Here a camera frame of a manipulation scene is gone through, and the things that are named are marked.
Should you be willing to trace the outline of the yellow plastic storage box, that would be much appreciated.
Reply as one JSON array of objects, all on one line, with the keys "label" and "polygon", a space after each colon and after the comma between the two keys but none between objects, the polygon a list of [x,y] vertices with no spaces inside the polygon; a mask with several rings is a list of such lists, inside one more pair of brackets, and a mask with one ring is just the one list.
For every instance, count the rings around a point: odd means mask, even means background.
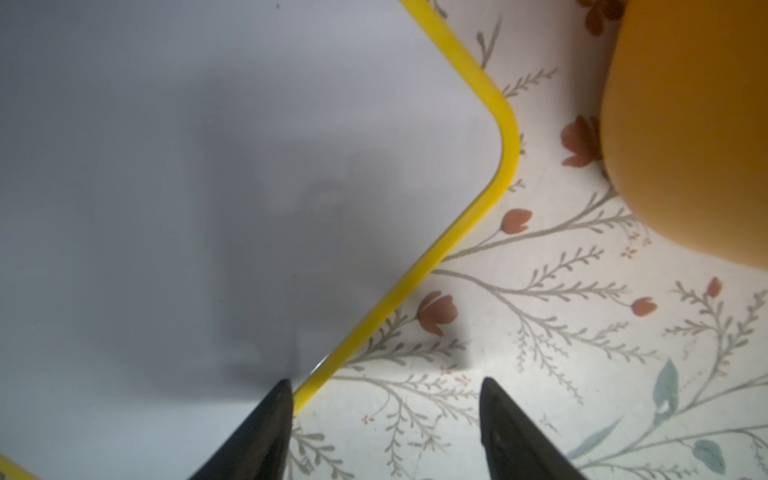
[{"label": "yellow plastic storage box", "polygon": [[601,108],[608,175],[684,247],[767,266],[767,5],[631,1]]}]

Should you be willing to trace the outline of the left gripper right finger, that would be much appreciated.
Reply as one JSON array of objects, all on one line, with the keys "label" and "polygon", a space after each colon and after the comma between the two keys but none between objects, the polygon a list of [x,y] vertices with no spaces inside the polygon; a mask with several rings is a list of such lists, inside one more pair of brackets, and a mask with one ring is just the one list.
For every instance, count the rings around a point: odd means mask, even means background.
[{"label": "left gripper right finger", "polygon": [[493,480],[584,480],[501,385],[483,379],[479,395],[481,443]]}]

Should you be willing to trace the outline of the floral table mat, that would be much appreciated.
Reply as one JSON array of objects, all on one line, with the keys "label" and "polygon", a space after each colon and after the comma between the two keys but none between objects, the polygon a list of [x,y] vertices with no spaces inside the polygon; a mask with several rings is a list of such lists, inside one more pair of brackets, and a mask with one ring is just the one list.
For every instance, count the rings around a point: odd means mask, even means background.
[{"label": "floral table mat", "polygon": [[621,1],[436,1],[499,87],[499,203],[299,414],[290,479],[484,479],[492,377],[591,479],[767,475],[767,276],[683,249],[605,178]]}]

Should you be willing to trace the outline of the whiteboard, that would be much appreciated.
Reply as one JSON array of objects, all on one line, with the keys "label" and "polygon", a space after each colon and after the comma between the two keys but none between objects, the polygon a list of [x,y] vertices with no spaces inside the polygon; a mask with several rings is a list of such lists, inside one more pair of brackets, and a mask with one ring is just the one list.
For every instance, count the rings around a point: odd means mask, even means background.
[{"label": "whiteboard", "polygon": [[509,104],[426,1],[1,5],[1,459],[186,479],[300,402],[504,191]]}]

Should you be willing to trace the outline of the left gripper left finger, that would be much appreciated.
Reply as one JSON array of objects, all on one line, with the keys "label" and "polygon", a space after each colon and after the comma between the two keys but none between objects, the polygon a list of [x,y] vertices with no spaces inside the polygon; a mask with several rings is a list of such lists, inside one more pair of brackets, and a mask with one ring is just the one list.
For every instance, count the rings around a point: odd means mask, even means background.
[{"label": "left gripper left finger", "polygon": [[293,414],[292,384],[283,379],[190,479],[282,479],[289,453]]}]

